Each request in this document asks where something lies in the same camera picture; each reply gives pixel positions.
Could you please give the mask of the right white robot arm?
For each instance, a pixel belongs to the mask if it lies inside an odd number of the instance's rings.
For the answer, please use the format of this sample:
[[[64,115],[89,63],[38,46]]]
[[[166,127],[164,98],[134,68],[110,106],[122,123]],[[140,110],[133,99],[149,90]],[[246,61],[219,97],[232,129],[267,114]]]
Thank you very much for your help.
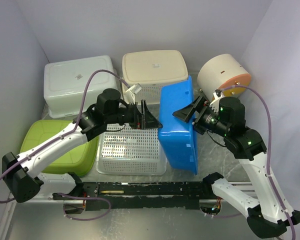
[[[268,164],[270,148],[261,135],[246,126],[245,106],[236,97],[221,97],[218,112],[198,97],[188,106],[177,110],[173,116],[183,122],[192,121],[194,130],[203,134],[212,132],[223,137],[225,147],[239,161],[254,188],[256,198],[230,184],[215,172],[204,178],[202,193],[208,199],[222,198],[247,220],[253,233],[261,239],[279,237],[300,223],[300,211],[286,201],[271,167]]]

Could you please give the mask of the blue plastic tub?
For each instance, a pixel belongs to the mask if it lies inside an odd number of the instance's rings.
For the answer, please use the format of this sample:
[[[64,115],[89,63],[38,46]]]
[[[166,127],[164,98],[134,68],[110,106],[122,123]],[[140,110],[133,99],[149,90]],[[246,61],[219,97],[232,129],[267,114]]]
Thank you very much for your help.
[[[192,77],[161,89],[158,140],[172,168],[198,174],[197,133],[189,122],[173,116],[194,101]]]

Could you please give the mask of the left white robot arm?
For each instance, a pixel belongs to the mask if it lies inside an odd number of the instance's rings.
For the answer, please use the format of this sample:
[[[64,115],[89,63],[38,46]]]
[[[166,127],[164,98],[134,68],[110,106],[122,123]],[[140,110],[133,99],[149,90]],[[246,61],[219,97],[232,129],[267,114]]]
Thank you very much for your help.
[[[162,124],[149,111],[145,100],[141,108],[137,104],[127,104],[121,94],[113,88],[105,89],[85,112],[79,115],[78,122],[71,122],[58,134],[42,144],[18,155],[12,152],[2,157],[3,181],[18,203],[24,203],[36,196],[44,181],[39,174],[51,163],[72,149],[83,145],[107,131],[110,124],[132,129],[160,129]]]

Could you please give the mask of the green plastic tub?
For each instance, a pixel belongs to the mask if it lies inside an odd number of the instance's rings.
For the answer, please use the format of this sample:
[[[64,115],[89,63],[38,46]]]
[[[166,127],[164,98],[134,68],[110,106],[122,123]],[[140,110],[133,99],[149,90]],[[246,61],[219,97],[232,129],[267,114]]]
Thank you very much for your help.
[[[69,120],[39,120],[36,121],[28,130],[20,152],[28,151],[54,135],[58,134],[72,122]],[[45,174],[66,174],[69,172],[75,173],[82,177],[86,175],[93,167],[97,154],[99,138],[80,145],[63,156],[56,159],[42,172]]]

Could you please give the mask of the cream perforated basket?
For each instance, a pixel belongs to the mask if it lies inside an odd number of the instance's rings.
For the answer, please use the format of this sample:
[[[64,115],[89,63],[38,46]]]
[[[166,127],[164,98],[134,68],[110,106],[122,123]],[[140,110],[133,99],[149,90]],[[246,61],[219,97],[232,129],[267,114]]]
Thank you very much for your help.
[[[160,103],[163,87],[188,79],[188,69],[178,50],[148,50],[127,53],[122,57],[123,79],[132,87],[136,84],[141,90],[135,94],[140,104]]]

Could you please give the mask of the white translucent plastic bin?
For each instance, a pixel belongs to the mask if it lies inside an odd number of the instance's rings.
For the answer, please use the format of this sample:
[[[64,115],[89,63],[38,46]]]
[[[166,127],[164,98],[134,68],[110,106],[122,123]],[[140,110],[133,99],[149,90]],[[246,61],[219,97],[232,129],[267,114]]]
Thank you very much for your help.
[[[48,105],[49,116],[58,119],[77,115],[86,84],[97,70],[117,74],[108,55],[48,63],[44,67],[43,96]],[[97,97],[103,90],[110,88],[121,92],[119,80],[106,72],[96,74],[89,84],[83,112],[97,102]]]

